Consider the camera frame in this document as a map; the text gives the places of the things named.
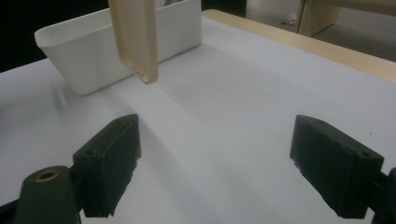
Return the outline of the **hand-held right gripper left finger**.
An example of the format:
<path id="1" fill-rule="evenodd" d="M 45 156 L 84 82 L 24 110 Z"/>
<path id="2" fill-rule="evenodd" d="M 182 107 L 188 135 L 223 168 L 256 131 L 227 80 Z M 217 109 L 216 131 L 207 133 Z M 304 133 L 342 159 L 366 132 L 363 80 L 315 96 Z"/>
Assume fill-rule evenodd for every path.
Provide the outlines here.
<path id="1" fill-rule="evenodd" d="M 73 175 L 86 217 L 114 215 L 140 158 L 136 114 L 110 121 L 73 155 Z"/>

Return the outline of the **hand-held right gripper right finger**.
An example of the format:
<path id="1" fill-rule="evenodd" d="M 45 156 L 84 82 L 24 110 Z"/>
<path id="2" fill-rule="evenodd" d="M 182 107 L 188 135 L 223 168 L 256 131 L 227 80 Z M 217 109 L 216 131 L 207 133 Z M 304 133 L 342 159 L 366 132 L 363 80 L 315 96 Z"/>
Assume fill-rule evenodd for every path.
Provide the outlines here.
<path id="1" fill-rule="evenodd" d="M 290 158 L 337 216 L 365 217 L 381 155 L 323 120 L 298 115 Z"/>

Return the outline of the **beige phone case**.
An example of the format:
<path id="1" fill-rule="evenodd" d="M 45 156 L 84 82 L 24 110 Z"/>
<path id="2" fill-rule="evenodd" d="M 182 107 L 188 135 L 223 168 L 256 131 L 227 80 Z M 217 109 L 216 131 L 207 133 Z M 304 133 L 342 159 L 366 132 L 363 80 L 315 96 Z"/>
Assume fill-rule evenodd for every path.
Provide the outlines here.
<path id="1" fill-rule="evenodd" d="M 145 84 L 159 76 L 154 0 L 108 0 L 120 61 Z"/>

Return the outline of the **white table mat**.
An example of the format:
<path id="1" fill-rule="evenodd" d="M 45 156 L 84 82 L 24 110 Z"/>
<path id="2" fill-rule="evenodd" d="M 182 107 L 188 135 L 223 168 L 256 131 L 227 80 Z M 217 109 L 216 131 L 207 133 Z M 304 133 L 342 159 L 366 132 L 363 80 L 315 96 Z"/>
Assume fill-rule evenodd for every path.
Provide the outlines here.
<path id="1" fill-rule="evenodd" d="M 329 122 L 396 167 L 396 83 L 203 16 L 202 44 L 73 93 L 51 62 L 0 73 L 0 205 L 22 180 L 136 113 L 142 156 L 113 217 L 85 224 L 369 224 L 343 219 L 290 159 L 297 115 Z"/>

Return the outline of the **white plastic storage box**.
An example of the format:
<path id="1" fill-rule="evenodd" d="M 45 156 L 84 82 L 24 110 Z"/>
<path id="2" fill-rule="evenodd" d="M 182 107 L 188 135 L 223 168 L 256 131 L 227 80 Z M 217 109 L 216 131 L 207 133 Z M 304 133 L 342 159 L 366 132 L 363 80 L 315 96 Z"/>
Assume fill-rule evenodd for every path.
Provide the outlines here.
<path id="1" fill-rule="evenodd" d="M 154 1 L 159 69 L 159 63 L 202 43 L 202 7 L 201 0 Z M 120 61 L 109 6 L 41 28 L 35 42 L 77 94 L 134 75 Z"/>

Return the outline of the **crumpled white paper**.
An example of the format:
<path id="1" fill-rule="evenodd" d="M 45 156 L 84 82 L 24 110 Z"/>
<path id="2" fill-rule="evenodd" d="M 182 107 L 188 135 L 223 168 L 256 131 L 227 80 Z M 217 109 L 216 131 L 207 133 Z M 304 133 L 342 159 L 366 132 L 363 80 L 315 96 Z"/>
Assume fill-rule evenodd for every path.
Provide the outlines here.
<path id="1" fill-rule="evenodd" d="M 296 24 L 296 22 L 297 22 L 297 14 L 290 13 L 287 16 L 287 18 L 282 21 L 282 24 L 294 26 Z"/>

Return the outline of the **light wooden table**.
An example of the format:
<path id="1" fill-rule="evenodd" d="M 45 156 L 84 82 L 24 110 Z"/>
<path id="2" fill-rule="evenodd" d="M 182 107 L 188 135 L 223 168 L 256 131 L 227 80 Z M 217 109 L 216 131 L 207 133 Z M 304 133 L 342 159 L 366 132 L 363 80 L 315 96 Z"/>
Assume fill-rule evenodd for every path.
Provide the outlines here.
<path id="1" fill-rule="evenodd" d="M 258 35 L 275 42 L 291 46 L 305 52 L 313 53 L 328 60 L 358 69 L 375 77 L 396 83 L 396 63 L 381 59 L 353 49 L 347 49 L 334 44 L 298 35 L 273 26 L 251 21 L 215 9 L 205 10 L 202 15 L 234 28 Z"/>

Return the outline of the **black curtain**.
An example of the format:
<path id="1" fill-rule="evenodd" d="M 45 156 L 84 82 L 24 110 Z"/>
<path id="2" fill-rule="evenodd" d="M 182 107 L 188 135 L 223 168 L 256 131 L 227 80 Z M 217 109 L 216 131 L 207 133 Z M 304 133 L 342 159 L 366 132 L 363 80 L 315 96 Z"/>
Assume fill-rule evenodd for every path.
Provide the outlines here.
<path id="1" fill-rule="evenodd" d="M 46 58 L 38 29 L 105 8 L 107 0 L 0 0 L 0 73 Z"/>

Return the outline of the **light wooden shelf unit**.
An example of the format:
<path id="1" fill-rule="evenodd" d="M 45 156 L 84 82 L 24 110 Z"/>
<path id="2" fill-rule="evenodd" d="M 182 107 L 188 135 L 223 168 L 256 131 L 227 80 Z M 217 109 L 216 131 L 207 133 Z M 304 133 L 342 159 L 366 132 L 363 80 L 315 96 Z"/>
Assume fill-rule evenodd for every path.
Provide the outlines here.
<path id="1" fill-rule="evenodd" d="M 396 16 L 396 0 L 300 0 L 295 32 L 316 35 L 335 24 L 342 8 Z"/>

